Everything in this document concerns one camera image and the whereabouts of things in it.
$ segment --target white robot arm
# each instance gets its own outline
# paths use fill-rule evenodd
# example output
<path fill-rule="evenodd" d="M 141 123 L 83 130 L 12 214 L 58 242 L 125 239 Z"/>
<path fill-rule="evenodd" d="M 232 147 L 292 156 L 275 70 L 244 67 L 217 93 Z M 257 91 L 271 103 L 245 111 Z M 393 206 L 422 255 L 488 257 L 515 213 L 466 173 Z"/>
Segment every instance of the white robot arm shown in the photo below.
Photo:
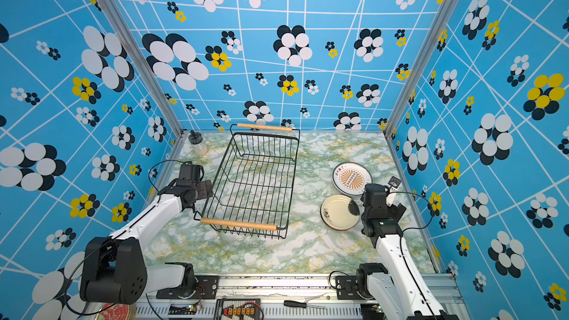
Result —
<path fill-rule="evenodd" d="M 170 219 L 187 208 L 195 211 L 196 200 L 212 196 L 211 181 L 202 179 L 202 166 L 182 164 L 179 178 L 160 190 L 138 216 L 107 238 L 91 240 L 85 249 L 81 299 L 132 304 L 141 295 L 166 288 L 182 297 L 190 295 L 196 288 L 191 264 L 146 267 L 142 251 Z"/>
<path fill-rule="evenodd" d="M 446 314 L 411 258 L 398 224 L 406 208 L 393 205 L 399 183 L 392 178 L 388 186 L 365 186 L 362 233 L 371 239 L 380 259 L 379 263 L 359 265 L 359 292 L 374 297 L 389 320 L 458 320 L 456 315 Z"/>

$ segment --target ceramic plate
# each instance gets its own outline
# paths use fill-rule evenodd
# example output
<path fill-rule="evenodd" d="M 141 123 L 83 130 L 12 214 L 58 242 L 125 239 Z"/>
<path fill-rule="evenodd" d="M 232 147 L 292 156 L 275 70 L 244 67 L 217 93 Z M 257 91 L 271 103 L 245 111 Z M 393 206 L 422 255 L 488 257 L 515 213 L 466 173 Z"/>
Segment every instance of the ceramic plate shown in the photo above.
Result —
<path fill-rule="evenodd" d="M 364 193 L 366 184 L 372 183 L 372 175 L 362 165 L 346 162 L 334 168 L 332 181 L 338 191 L 356 197 Z"/>
<path fill-rule="evenodd" d="M 320 215 L 326 225 L 334 230 L 351 229 L 359 220 L 359 208 L 349 196 L 341 194 L 326 199 L 320 207 Z"/>

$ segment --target wall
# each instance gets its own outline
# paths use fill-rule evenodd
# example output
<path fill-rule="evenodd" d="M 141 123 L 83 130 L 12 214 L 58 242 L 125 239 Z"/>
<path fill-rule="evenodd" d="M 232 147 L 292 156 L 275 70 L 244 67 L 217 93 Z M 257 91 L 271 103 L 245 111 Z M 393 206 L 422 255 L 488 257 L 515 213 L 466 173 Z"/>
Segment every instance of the wall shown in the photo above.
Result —
<path fill-rule="evenodd" d="M 139 213 L 172 148 L 112 32 L 96 0 L 0 0 L 2 319 L 57 319 L 69 287 L 82 310 L 81 251 Z"/>
<path fill-rule="evenodd" d="M 460 0 L 391 137 L 473 319 L 569 312 L 567 3 Z"/>
<path fill-rule="evenodd" d="M 116 3 L 186 129 L 378 130 L 442 1 Z"/>

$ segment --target marble surface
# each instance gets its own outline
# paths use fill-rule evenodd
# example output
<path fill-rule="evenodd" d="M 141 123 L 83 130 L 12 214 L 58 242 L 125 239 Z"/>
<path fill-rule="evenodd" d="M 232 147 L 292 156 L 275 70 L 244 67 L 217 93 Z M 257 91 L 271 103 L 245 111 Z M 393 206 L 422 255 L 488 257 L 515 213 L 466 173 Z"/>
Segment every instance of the marble surface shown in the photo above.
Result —
<path fill-rule="evenodd" d="M 178 159 L 203 165 L 205 179 L 213 181 L 230 138 L 229 133 L 204 133 L 208 153 L 198 156 L 186 142 Z M 335 231 L 320 217 L 322 202 L 339 194 L 332 183 L 332 170 L 348 161 L 365 166 L 376 183 L 386 184 L 391 176 L 398 176 L 383 135 L 302 133 L 285 239 L 218 233 L 195 221 L 191 210 L 184 210 L 152 239 L 144 252 L 146 264 L 189 262 L 198 273 L 353 273 L 360 263 L 377 261 L 369 238 L 361 234 L 361 220 L 348 231 Z M 171 179 L 178 173 L 176 167 Z M 407 206 L 399 223 L 401 228 L 417 225 L 409 208 L 410 200 L 405 194 L 399 194 L 395 200 Z M 361 202 L 356 202 L 363 212 Z M 198 210 L 203 204 L 204 201 L 196 203 Z M 434 273 L 420 234 L 409 230 L 405 237 L 419 270 Z"/>

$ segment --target dish rack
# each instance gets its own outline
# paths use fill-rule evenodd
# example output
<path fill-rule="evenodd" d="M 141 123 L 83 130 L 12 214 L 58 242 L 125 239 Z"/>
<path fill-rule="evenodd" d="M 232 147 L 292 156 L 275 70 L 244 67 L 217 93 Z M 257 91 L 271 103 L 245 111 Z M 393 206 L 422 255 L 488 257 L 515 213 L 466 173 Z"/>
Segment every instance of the dish rack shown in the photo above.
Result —
<path fill-rule="evenodd" d="M 233 132 L 235 126 L 283 133 Z M 231 140 L 200 222 L 217 232 L 285 238 L 300 130 L 253 124 L 233 124 L 229 130 Z M 286 134 L 293 131 L 294 136 Z"/>

